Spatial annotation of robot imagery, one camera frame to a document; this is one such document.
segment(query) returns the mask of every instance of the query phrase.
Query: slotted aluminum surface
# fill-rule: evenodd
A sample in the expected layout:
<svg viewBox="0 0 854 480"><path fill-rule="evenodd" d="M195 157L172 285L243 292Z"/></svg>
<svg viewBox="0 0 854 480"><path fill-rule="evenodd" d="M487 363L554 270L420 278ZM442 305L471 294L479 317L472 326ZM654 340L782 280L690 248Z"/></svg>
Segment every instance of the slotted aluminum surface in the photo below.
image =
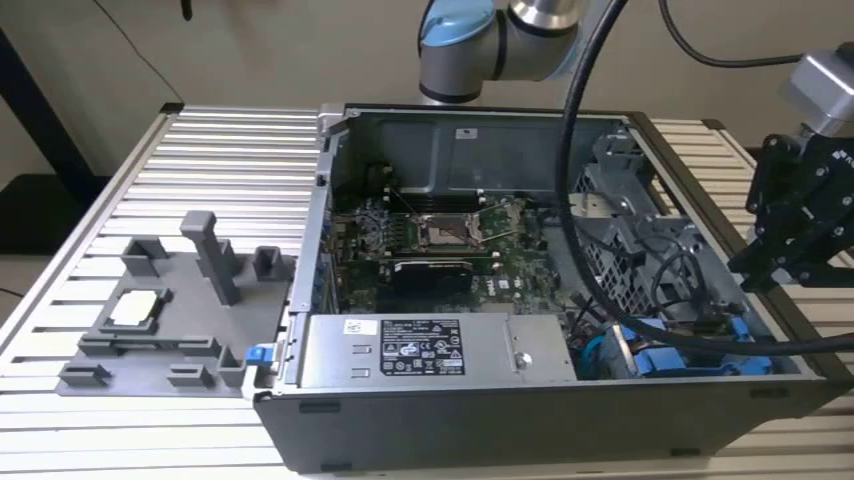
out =
<svg viewBox="0 0 854 480"><path fill-rule="evenodd" d="M187 250L176 222L187 209L212 209L222 219L218 232L238 251L274 244L296 253L306 207L296 192L311 179L314 121L314 112L208 108L187 108L159 119L151 140L108 187L112 195L84 219L88 229L69 240L0 329L1 339L16 330L12 324L20 327L0 354L0 473L59 480L223 474L296 478L280 466L258 416L240 399L63 398L52 390L124 272L116 255L129 235L157 234L169 250ZM699 121L655 124L746 234L750 157L726 132ZM837 262L854 263L847 256ZM854 331L846 314L854 311L853 292L789 288L789 293L822 334ZM854 354L842 359L854 366ZM854 478L853 448L854 396L845 396L803 419L762 425L711 459L414 471L388 477L839 479Z"/></svg>

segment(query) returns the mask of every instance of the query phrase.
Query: power supply label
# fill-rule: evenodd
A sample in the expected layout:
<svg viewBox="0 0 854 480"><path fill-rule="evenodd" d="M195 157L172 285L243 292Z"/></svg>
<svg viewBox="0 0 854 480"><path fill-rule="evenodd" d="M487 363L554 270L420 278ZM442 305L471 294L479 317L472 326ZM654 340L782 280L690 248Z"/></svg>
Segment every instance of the power supply label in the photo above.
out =
<svg viewBox="0 0 854 480"><path fill-rule="evenodd" d="M464 375L459 320L383 320L384 375Z"/></svg>

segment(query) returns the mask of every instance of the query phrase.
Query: gray 3d printed holder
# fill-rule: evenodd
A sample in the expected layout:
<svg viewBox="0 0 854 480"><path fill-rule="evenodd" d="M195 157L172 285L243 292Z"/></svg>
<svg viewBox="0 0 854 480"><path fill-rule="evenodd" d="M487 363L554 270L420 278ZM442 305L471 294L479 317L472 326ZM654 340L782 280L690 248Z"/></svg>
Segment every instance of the gray 3d printed holder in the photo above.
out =
<svg viewBox="0 0 854 480"><path fill-rule="evenodd" d="M196 254L135 237L127 272L79 352L60 395L239 397L248 347L275 341L295 260L276 247L235 255L216 217L191 211L180 231Z"/></svg>

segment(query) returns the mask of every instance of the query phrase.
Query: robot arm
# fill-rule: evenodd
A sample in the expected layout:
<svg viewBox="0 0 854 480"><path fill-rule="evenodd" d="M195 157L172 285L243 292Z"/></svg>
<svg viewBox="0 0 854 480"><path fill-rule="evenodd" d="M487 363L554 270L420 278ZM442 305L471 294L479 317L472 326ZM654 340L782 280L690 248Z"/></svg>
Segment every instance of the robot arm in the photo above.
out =
<svg viewBox="0 0 854 480"><path fill-rule="evenodd" d="M806 119L765 139L746 205L757 238L730 270L746 291L773 287L778 270L805 287L851 288L854 268L827 262L854 245L854 43L805 55L782 94Z"/></svg>
<svg viewBox="0 0 854 480"><path fill-rule="evenodd" d="M435 0L419 32L420 91L430 103L478 99L487 80L543 80L568 69L579 0Z"/></svg>

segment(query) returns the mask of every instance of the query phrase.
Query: wall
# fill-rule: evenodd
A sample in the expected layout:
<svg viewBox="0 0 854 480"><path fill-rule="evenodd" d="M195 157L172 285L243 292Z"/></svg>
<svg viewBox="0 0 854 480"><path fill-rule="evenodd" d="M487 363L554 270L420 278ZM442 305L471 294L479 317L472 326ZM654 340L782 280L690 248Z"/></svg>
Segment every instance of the wall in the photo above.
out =
<svg viewBox="0 0 854 480"><path fill-rule="evenodd" d="M196 0L189 23L176 0L101 2L188 103L418 101L426 0ZM718 118L754 145L769 132L791 131L799 117L775 93L789 68L725 71L694 63L667 36L655 3L630 2L586 107ZM850 0L671 3L685 35L721 57L830 47L851 33ZM175 100L169 90L91 1L0 0L0 26L93 168L109 172L159 106ZM563 83L492 84L484 103L558 106Z"/></svg>
<svg viewBox="0 0 854 480"><path fill-rule="evenodd" d="M29 135L0 99L0 190L23 173L51 173Z"/></svg>

